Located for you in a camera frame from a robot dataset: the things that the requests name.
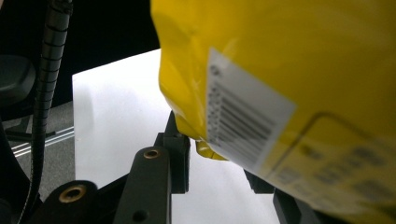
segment white table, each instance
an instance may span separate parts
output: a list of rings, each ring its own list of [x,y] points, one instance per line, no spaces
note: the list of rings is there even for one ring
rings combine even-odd
[[[153,145],[170,113],[158,87],[154,50],[73,76],[76,179],[98,188],[126,175]],[[173,195],[174,224],[279,223],[273,195],[256,195],[242,168],[204,159],[191,142],[190,191]]]

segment yellow plastic bag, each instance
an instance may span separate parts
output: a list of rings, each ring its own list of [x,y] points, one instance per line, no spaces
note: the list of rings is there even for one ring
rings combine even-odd
[[[201,155],[331,216],[392,223],[395,12],[390,0],[152,0],[161,90]]]

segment white label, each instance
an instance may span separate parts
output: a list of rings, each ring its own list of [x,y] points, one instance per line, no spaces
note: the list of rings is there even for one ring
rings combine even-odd
[[[295,107],[218,51],[210,50],[206,136],[221,156],[257,172]]]

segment gray floor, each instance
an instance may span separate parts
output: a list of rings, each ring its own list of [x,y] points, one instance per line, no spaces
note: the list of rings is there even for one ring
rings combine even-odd
[[[21,122],[20,119],[4,122],[5,129]],[[73,127],[73,103],[52,108],[49,112],[47,131],[55,132]],[[21,143],[10,142],[12,147]],[[41,181],[41,199],[45,200],[50,193],[62,184],[75,180],[74,137],[63,140],[45,149],[44,171]],[[27,153],[17,158],[23,171],[30,176],[31,154]]]

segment black cable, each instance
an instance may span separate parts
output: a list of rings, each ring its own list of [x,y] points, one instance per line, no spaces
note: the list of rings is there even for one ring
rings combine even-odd
[[[38,197],[44,164],[47,117],[49,116],[56,80],[61,66],[72,10],[73,4],[71,0],[49,0],[40,67],[36,80],[37,87],[32,126],[31,183],[26,203],[21,213],[20,223],[26,221],[32,215],[32,208]]]

